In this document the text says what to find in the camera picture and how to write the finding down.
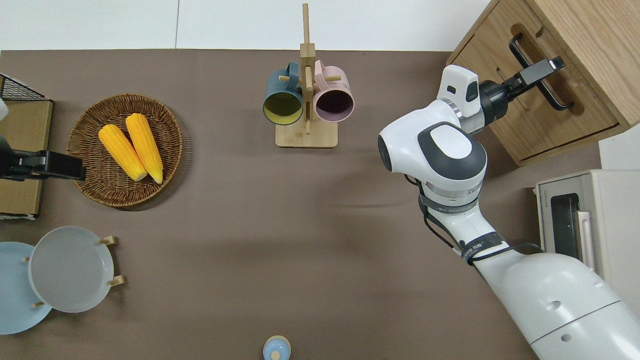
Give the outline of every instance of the corn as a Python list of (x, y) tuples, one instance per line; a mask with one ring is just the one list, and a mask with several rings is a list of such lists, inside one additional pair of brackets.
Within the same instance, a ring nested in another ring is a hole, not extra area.
[(162, 159), (158, 146), (151, 133), (151, 128), (147, 122), (147, 118), (138, 113), (133, 113), (127, 117), (127, 130), (133, 141), (133, 146), (142, 161), (149, 175), (158, 183), (162, 183)]
[(111, 157), (133, 181), (142, 180), (147, 176), (147, 171), (142, 166), (136, 151), (117, 126), (105, 125), (98, 131), (98, 137)]

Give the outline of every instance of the black drawer handle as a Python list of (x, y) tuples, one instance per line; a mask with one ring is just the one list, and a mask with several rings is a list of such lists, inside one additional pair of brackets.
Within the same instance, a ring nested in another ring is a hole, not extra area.
[[(527, 68), (531, 66), (531, 63), (529, 63), (529, 60), (527, 60), (527, 58), (524, 56), (524, 54), (522, 53), (522, 50), (520, 50), (517, 43), (518, 40), (520, 40), (521, 38), (522, 38), (522, 33), (519, 33), (516, 36), (514, 36), (511, 39), (511, 42), (509, 43), (509, 49), (511, 50), (511, 53), (513, 54), (513, 56), (515, 56), (516, 60), (518, 60), (518, 63), (520, 63), (520, 66), (522, 66), (523, 68)], [(562, 59), (560, 59), (560, 57), (558, 56), (557, 58), (554, 59), (554, 61), (562, 61)], [(551, 105), (551, 107), (553, 107), (557, 111), (567, 110), (573, 105), (573, 101), (569, 102), (567, 105), (561, 104), (556, 99), (554, 94), (551, 94), (551, 90), (549, 90), (549, 87), (547, 87), (547, 84), (543, 83), (542, 81), (540, 81), (536, 86), (542, 93), (542, 96), (545, 97), (549, 105)]]

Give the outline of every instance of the black metal grid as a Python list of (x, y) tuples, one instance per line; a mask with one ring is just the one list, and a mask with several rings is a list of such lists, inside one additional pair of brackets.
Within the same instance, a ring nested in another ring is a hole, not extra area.
[(2, 86), (0, 86), (0, 98), (2, 98), (2, 100), (48, 101), (44, 95), (32, 90), (25, 84), (4, 74), (0, 74), (0, 77), (2, 79)]

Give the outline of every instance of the blue mug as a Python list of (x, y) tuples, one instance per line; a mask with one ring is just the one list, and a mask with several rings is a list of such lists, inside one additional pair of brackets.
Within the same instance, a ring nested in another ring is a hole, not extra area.
[[(302, 117), (302, 88), (298, 84), (300, 65), (289, 62), (286, 69), (276, 70), (267, 80), (262, 104), (264, 116), (276, 125), (291, 125)], [(281, 81), (280, 76), (288, 76)]]

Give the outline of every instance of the plate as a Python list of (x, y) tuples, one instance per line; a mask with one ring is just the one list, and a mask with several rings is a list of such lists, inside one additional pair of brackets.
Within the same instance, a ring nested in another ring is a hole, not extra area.
[[(98, 131), (115, 124), (129, 138), (125, 124), (132, 113), (147, 117), (163, 164), (163, 182), (151, 176), (133, 181), (109, 155), (98, 138)], [(67, 154), (81, 158), (86, 179), (75, 181), (89, 199), (114, 208), (141, 204), (156, 196), (175, 175), (182, 157), (182, 131), (171, 110), (158, 100), (138, 94), (120, 94), (89, 107), (77, 120), (67, 142)]]
[(41, 301), (66, 313), (87, 311), (104, 299), (113, 258), (100, 237), (78, 226), (54, 229), (29, 260), (29, 282)]
[(49, 314), (47, 304), (31, 307), (40, 299), (29, 285), (28, 263), (33, 246), (14, 241), (0, 243), (0, 335), (25, 331)]

